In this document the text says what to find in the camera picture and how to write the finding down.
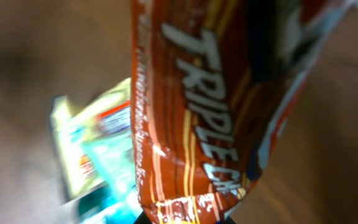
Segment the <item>blue Listerine mouthwash bottle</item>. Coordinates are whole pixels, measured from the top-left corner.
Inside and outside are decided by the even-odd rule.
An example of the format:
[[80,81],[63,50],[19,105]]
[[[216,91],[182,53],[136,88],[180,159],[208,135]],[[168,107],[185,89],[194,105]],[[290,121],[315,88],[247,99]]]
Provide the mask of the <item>blue Listerine mouthwash bottle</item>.
[[100,187],[79,200],[76,216],[80,224],[125,224],[135,223],[142,212],[134,187],[125,192]]

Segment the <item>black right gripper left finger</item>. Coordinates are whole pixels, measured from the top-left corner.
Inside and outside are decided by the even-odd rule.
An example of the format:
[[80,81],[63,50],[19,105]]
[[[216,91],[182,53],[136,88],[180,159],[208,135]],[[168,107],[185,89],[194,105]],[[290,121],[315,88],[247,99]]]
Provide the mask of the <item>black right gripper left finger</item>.
[[142,212],[137,219],[135,220],[134,224],[153,224],[150,219],[148,218],[145,212]]

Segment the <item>red TOP biscuit pack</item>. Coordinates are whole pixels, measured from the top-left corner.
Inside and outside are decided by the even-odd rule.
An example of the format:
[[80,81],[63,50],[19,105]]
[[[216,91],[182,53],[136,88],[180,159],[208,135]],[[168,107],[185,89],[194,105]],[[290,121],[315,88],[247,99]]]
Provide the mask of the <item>red TOP biscuit pack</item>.
[[263,174],[350,1],[133,0],[131,123],[152,223],[220,223]]

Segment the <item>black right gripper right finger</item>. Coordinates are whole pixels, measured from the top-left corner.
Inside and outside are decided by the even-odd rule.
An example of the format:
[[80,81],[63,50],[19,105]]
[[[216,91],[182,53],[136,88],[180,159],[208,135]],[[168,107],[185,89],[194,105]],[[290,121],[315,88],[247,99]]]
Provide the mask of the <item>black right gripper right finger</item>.
[[222,224],[236,224],[236,222],[231,217],[228,217],[222,221]]

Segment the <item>orange white snack bag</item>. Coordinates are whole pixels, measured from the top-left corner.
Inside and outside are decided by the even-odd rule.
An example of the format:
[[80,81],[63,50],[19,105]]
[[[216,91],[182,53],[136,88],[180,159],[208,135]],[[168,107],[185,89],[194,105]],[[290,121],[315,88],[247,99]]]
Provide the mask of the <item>orange white snack bag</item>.
[[85,196],[103,182],[86,150],[99,139],[130,130],[130,97],[131,79],[127,78],[85,107],[66,95],[52,100],[50,133],[66,202]]

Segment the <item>teal wet wipes pack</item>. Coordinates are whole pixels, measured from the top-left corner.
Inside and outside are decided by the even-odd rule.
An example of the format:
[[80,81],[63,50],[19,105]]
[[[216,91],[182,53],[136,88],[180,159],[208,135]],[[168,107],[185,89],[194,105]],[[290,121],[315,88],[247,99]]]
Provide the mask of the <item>teal wet wipes pack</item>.
[[134,150],[130,131],[83,141],[81,147],[112,191],[120,189],[125,192],[135,188]]

